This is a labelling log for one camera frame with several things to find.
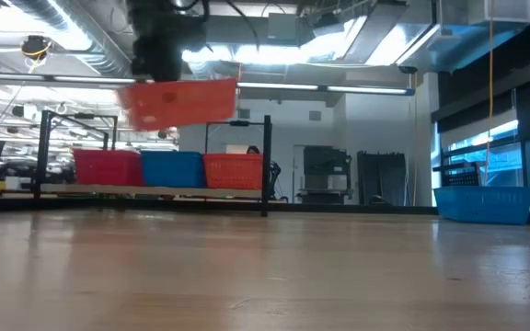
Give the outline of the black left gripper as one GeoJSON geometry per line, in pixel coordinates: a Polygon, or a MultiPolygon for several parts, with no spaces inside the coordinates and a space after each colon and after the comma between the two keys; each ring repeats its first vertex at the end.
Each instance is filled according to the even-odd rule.
{"type": "Polygon", "coordinates": [[[135,35],[132,75],[157,82],[178,81],[182,51],[206,44],[208,0],[128,0],[128,19],[135,35]],[[157,60],[155,55],[164,55],[157,60]]]}

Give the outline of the orange slotted plastic basket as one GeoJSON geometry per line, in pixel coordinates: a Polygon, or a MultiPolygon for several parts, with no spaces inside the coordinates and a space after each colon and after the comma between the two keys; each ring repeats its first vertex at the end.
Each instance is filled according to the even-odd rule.
{"type": "Polygon", "coordinates": [[[261,154],[205,154],[203,162],[208,188],[262,188],[261,154]]]}
{"type": "Polygon", "coordinates": [[[119,89],[117,97],[135,130],[161,131],[232,118],[236,79],[137,83],[119,89]]]}

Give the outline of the red slotted plastic basket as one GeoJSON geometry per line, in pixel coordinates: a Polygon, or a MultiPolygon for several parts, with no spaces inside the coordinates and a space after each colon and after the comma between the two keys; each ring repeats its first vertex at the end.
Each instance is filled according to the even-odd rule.
{"type": "Polygon", "coordinates": [[[74,149],[75,178],[81,185],[142,186],[141,156],[123,150],[74,149]]]}

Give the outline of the blue slotted plastic basket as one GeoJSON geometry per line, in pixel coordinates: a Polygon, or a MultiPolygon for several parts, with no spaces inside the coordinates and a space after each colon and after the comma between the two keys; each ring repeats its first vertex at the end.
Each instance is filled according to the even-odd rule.
{"type": "Polygon", "coordinates": [[[530,213],[530,188],[452,186],[434,190],[437,210],[460,223],[525,225],[530,213]]]}
{"type": "Polygon", "coordinates": [[[199,152],[141,151],[146,186],[166,188],[204,188],[202,154],[199,152]]]}

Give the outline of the grey ceiling box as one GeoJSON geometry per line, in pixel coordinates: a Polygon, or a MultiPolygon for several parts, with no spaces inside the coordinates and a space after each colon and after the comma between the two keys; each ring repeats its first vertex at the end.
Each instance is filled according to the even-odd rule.
{"type": "Polygon", "coordinates": [[[271,40],[295,40],[297,22],[295,14],[269,13],[268,38],[271,40]]]}

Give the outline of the long ceiling light bar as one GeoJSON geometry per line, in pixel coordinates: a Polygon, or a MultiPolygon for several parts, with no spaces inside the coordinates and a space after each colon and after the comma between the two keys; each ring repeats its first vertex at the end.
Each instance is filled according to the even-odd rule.
{"type": "MultiPolygon", "coordinates": [[[[136,83],[133,78],[112,78],[112,77],[95,77],[95,76],[70,76],[70,75],[52,75],[52,74],[6,74],[0,73],[0,84],[11,85],[13,82],[30,83],[35,86],[49,85],[87,85],[97,86],[98,88],[118,88],[119,86],[128,86],[136,83]]],[[[290,91],[307,91],[323,93],[342,93],[342,94],[362,94],[362,95],[390,95],[390,96],[413,96],[416,92],[414,88],[403,87],[380,87],[380,86],[328,86],[328,85],[308,85],[308,84],[289,84],[289,83],[258,83],[258,82],[239,82],[236,84],[239,88],[247,89],[271,89],[271,90],[290,90],[290,91]]]]}

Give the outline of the black office chair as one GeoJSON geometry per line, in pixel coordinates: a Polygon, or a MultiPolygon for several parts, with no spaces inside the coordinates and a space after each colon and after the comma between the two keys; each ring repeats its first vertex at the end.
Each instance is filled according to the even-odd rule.
{"type": "Polygon", "coordinates": [[[276,199],[276,189],[275,189],[275,186],[276,186],[276,183],[277,183],[277,179],[280,175],[280,173],[282,172],[280,166],[274,162],[274,161],[271,161],[270,162],[270,181],[269,181],[269,197],[271,200],[275,200],[276,199]]]}

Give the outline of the black equipment cabinet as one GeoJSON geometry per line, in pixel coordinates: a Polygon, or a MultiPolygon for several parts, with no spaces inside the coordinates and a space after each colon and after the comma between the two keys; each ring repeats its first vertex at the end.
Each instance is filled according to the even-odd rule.
{"type": "Polygon", "coordinates": [[[330,146],[306,146],[299,194],[304,204],[343,205],[352,198],[351,157],[330,146]]]}

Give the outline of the black curtain panel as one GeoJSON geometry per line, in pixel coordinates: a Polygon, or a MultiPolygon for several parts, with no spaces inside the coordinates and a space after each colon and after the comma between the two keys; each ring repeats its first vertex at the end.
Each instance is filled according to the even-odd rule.
{"type": "Polygon", "coordinates": [[[357,153],[357,184],[361,205],[370,205],[376,197],[393,206],[406,204],[407,168],[401,153],[357,153]]]}

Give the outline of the black perforated desk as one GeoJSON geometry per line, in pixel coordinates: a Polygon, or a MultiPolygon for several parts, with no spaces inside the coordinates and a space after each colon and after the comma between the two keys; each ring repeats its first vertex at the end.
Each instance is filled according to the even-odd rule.
{"type": "Polygon", "coordinates": [[[480,162],[440,165],[432,170],[440,174],[443,187],[480,185],[480,162]]]}

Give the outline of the spiral silver air duct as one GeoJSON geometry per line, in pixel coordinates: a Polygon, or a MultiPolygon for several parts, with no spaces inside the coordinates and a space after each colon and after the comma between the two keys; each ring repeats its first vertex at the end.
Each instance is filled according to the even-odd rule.
{"type": "Polygon", "coordinates": [[[43,23],[52,38],[103,76],[125,77],[131,61],[78,0],[5,0],[43,23]]]}

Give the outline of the black background station frame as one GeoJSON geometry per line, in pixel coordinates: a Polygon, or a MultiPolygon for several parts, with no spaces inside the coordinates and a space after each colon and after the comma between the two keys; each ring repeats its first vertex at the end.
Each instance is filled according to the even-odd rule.
{"type": "Polygon", "coordinates": [[[265,127],[264,122],[251,122],[248,120],[229,120],[229,121],[208,121],[205,124],[204,132],[204,153],[209,151],[209,136],[210,136],[210,127],[211,126],[231,126],[231,127],[249,127],[249,126],[263,126],[265,127]]]}

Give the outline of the black frame wooden shelf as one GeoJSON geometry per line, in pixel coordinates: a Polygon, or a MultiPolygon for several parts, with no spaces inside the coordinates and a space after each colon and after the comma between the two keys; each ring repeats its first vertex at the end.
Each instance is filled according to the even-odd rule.
{"type": "MultiPolygon", "coordinates": [[[[38,199],[46,193],[99,193],[99,194],[142,194],[154,196],[195,196],[203,198],[245,198],[258,200],[261,204],[261,215],[268,214],[269,205],[269,181],[270,181],[270,162],[271,162],[271,136],[272,123],[271,117],[267,115],[264,118],[265,127],[263,127],[264,150],[263,156],[263,173],[261,189],[231,189],[231,188],[208,188],[207,183],[204,188],[166,188],[150,187],[144,183],[142,186],[112,186],[112,185],[81,185],[81,184],[49,184],[45,181],[47,158],[50,146],[50,134],[52,131],[52,119],[57,114],[52,111],[44,111],[40,123],[39,151],[37,156],[36,178],[33,184],[33,197],[38,199]]],[[[108,142],[103,142],[101,150],[109,150],[108,142]]]]}

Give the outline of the black aluminium table frame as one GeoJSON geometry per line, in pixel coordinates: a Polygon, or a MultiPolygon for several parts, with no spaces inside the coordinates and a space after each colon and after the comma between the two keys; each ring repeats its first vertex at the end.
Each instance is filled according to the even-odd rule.
{"type": "MultiPolygon", "coordinates": [[[[57,209],[109,208],[117,210],[151,211],[254,211],[261,212],[258,202],[223,202],[194,200],[128,200],[100,198],[0,198],[0,212],[3,211],[45,211],[57,209]]],[[[451,220],[453,217],[436,207],[396,207],[357,205],[316,205],[270,203],[268,212],[317,212],[396,215],[438,215],[451,220]]]]}

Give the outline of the large silver ventilation duct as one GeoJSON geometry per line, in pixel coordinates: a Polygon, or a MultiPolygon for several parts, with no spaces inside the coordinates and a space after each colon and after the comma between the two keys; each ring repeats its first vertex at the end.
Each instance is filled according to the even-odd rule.
{"type": "Polygon", "coordinates": [[[530,0],[302,0],[294,17],[336,66],[453,72],[529,26],[530,0]]]}

